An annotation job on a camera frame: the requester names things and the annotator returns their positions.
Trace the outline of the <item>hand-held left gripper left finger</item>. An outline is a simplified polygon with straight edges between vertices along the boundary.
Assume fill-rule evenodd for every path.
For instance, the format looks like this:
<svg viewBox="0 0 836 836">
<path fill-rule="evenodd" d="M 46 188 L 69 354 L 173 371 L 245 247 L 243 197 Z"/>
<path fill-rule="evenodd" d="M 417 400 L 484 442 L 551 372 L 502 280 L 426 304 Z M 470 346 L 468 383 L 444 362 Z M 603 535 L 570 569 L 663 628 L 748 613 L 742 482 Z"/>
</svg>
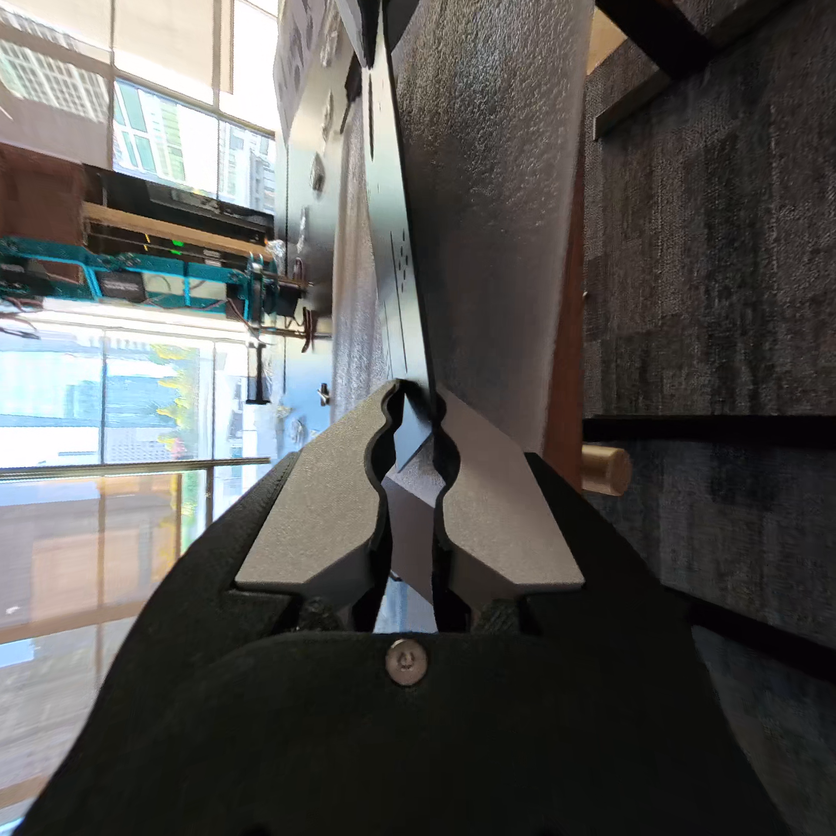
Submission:
<svg viewBox="0 0 836 836">
<path fill-rule="evenodd" d="M 401 381 L 389 381 L 300 452 L 235 577 L 238 590 L 325 601 L 374 630 L 391 573 L 383 479 L 395 463 Z"/>
</svg>

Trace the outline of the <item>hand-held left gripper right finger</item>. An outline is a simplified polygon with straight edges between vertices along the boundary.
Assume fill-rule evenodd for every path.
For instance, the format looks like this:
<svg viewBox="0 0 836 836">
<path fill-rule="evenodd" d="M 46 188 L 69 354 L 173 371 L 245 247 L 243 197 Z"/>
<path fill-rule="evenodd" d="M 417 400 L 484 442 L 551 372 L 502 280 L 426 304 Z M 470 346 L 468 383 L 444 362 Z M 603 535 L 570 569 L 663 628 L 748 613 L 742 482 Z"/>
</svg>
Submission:
<svg viewBox="0 0 836 836">
<path fill-rule="evenodd" d="M 440 632 L 469 632 L 496 602 L 579 591 L 584 577 L 523 448 L 446 388 L 435 426 L 431 570 Z"/>
</svg>

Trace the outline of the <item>black metal base plate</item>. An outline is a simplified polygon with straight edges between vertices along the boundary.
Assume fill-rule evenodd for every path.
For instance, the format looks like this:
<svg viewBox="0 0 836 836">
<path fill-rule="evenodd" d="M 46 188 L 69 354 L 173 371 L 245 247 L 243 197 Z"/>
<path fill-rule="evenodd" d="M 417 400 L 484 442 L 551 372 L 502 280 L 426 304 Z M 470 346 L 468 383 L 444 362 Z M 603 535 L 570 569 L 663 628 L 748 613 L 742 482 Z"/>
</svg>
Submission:
<svg viewBox="0 0 836 836">
<path fill-rule="evenodd" d="M 424 304 L 417 286 L 411 213 L 395 96 L 386 2 L 361 3 L 362 116 L 365 191 L 374 259 L 378 319 L 387 382 L 371 395 L 377 423 L 367 446 L 367 471 L 380 495 L 382 535 L 374 540 L 373 567 L 384 570 L 384 591 L 394 573 L 429 607 L 434 550 L 434 508 L 394 482 L 394 506 L 384 479 L 408 472 L 421 449 L 432 448 L 435 380 L 425 346 Z"/>
</svg>

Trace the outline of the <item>blue toy robot arm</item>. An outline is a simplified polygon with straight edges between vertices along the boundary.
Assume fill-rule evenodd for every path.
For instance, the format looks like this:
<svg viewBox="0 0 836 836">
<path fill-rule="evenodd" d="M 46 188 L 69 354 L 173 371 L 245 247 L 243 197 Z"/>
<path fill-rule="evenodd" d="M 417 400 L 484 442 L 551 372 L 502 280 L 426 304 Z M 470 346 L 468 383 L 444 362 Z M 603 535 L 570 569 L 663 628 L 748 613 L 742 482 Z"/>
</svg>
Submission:
<svg viewBox="0 0 836 836">
<path fill-rule="evenodd" d="M 140 308 L 152 313 L 225 320 L 252 346 L 297 340 L 303 352 L 334 337 L 304 303 L 308 286 L 273 259 L 246 251 L 241 265 L 186 253 L 181 243 L 95 253 L 82 245 L 3 236 L 2 332 L 37 339 L 34 316 L 48 302 Z"/>
</svg>

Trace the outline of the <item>round wooden desk knob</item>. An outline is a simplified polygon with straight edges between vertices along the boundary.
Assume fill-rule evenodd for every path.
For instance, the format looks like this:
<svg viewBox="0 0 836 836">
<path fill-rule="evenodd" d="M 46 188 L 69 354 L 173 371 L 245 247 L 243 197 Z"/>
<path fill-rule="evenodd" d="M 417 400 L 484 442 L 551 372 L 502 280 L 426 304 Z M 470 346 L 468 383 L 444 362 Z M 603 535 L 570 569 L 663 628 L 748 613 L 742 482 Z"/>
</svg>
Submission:
<svg viewBox="0 0 836 836">
<path fill-rule="evenodd" d="M 581 487 L 585 492 L 623 496 L 633 473 L 629 453 L 619 447 L 583 444 L 581 449 Z"/>
</svg>

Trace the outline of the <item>large window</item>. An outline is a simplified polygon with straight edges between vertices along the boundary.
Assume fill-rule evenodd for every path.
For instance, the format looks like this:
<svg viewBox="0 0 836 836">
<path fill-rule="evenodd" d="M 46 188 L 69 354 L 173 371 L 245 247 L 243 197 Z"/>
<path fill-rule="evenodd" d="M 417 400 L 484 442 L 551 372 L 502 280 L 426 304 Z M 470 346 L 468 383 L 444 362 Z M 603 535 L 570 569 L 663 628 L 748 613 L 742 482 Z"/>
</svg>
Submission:
<svg viewBox="0 0 836 836">
<path fill-rule="evenodd" d="M 51 633 L 101 652 L 266 473 L 246 350 L 50 323 L 2 334 L 2 666 Z"/>
</svg>

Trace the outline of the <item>white foam pouch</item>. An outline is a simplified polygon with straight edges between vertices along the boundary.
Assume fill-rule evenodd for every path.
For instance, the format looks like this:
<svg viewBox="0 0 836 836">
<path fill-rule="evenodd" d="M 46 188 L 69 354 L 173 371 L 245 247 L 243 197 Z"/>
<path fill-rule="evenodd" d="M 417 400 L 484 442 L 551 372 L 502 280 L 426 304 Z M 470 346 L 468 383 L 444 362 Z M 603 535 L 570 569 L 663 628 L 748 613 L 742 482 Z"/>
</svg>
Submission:
<svg viewBox="0 0 836 836">
<path fill-rule="evenodd" d="M 594 2 L 382 11 L 435 382 L 544 447 Z"/>
</svg>

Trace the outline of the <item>window with beige blind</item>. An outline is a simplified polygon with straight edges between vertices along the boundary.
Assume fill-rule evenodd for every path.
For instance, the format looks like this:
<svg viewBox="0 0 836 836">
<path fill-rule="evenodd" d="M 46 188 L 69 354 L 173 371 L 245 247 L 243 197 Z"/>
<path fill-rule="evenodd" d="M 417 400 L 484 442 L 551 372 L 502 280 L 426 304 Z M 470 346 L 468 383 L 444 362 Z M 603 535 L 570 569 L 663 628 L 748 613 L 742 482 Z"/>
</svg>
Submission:
<svg viewBox="0 0 836 836">
<path fill-rule="evenodd" d="M 270 212 L 281 5 L 2 1 L 2 142 Z"/>
</svg>

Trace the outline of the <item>black metal table foot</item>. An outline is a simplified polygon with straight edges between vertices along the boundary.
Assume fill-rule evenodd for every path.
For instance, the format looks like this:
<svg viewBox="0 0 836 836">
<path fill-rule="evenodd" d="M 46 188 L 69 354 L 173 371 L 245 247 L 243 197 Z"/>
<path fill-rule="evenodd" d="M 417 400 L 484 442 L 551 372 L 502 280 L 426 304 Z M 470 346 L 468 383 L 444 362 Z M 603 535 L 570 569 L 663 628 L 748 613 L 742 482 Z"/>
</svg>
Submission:
<svg viewBox="0 0 836 836">
<path fill-rule="evenodd" d="M 672 84 L 702 73 L 712 60 L 787 5 L 786 1 L 737 2 L 702 32 L 676 2 L 596 2 L 596 10 L 653 63 L 655 70 L 595 117 L 594 140 L 601 141 Z"/>
</svg>

